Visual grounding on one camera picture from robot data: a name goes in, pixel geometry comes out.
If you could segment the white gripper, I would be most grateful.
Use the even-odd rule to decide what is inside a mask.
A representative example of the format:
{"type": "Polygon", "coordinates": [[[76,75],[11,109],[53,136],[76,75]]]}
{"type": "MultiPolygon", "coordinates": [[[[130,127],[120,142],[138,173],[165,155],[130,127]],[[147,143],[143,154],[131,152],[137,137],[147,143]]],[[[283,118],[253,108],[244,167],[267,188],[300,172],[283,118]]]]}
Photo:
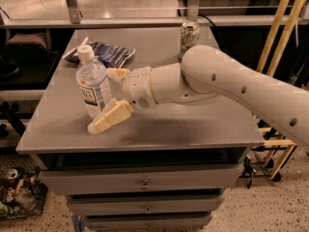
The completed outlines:
{"type": "Polygon", "coordinates": [[[88,125],[88,132],[97,134],[123,122],[135,109],[144,110],[156,107],[151,88],[150,67],[133,70],[108,68],[109,78],[121,84],[124,100],[113,98],[108,105],[88,125]]]}

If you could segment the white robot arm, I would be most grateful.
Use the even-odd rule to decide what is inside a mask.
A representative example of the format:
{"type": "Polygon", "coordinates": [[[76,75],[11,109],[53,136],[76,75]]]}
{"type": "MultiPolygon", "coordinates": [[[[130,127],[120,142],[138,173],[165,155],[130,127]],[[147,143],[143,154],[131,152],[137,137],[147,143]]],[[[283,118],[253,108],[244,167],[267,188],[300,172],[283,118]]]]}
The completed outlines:
{"type": "Polygon", "coordinates": [[[128,71],[109,69],[123,99],[112,101],[88,126],[100,133],[126,120],[135,109],[161,103],[205,104],[223,95],[291,139],[309,147],[309,92],[245,67],[209,45],[191,47],[180,63],[128,71]]]}

